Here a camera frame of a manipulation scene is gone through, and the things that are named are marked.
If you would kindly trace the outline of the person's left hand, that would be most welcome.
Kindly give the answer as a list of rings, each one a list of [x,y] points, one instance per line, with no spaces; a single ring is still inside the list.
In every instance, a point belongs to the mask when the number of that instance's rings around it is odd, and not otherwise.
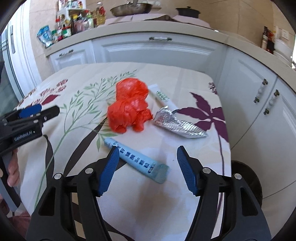
[[[12,152],[11,160],[8,165],[8,180],[7,183],[10,187],[16,187],[20,182],[20,172],[18,165],[18,149]]]

